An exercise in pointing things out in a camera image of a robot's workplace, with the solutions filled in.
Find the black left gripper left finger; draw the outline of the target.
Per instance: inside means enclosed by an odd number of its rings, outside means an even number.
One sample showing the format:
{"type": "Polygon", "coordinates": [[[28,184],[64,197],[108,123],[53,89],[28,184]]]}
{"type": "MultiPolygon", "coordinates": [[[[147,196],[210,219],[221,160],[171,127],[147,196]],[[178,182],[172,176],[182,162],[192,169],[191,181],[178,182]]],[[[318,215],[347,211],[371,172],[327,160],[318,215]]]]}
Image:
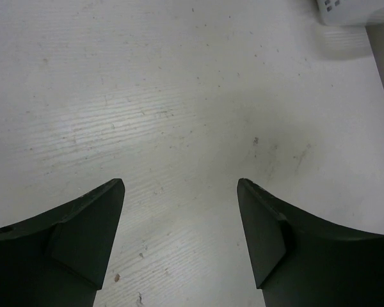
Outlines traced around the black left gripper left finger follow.
{"type": "Polygon", "coordinates": [[[124,203],[115,178],[0,228],[0,306],[93,306],[124,203]]]}

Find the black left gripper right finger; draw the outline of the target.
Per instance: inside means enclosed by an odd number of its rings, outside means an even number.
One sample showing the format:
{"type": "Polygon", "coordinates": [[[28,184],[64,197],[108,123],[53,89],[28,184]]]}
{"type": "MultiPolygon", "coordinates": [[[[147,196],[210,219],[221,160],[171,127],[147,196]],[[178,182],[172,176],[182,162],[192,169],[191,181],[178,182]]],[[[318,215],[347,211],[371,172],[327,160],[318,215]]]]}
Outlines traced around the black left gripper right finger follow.
{"type": "Polygon", "coordinates": [[[237,198],[266,306],[384,306],[384,235],[324,220],[246,178],[237,198]]]}

